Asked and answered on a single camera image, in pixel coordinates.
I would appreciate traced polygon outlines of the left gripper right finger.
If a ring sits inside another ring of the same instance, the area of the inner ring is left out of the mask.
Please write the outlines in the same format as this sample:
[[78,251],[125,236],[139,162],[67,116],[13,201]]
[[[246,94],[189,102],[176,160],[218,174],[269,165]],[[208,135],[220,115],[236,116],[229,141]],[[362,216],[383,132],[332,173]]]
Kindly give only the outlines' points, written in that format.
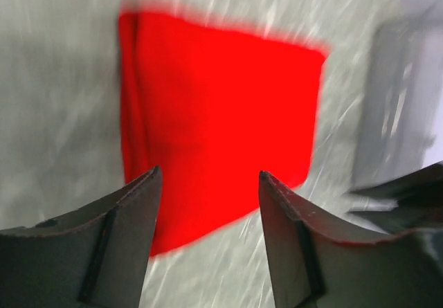
[[441,307],[442,229],[356,226],[260,174],[276,307]]

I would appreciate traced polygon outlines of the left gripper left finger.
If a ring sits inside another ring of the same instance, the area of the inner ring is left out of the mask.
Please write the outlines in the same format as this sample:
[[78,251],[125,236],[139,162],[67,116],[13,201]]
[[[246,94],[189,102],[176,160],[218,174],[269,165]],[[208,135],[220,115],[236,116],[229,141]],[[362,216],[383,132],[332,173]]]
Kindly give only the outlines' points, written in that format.
[[77,210],[1,231],[1,306],[137,307],[162,187],[156,167]]

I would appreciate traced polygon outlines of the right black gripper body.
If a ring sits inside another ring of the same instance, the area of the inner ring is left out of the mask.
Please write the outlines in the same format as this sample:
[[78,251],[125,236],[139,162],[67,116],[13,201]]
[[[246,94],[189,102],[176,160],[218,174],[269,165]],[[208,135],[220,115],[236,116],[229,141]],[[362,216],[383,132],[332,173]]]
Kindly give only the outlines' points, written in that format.
[[394,203],[388,209],[353,208],[348,211],[387,233],[442,227],[441,162],[380,185],[351,190],[350,193]]

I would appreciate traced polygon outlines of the red t shirt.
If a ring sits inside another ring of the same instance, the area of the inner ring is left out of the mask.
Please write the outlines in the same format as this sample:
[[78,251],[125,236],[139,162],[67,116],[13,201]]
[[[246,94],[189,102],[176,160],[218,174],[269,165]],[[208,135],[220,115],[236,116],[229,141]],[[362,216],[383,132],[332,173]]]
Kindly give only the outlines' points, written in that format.
[[154,6],[122,9],[118,31],[125,179],[163,172],[152,255],[254,212],[262,170],[306,181],[326,51]]

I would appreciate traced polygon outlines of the clear plastic bin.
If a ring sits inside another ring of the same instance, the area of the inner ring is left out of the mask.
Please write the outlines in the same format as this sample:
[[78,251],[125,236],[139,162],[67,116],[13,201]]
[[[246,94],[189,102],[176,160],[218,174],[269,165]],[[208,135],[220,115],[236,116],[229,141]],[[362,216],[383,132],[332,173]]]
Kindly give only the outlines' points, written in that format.
[[351,186],[442,162],[442,6],[381,23],[372,38]]

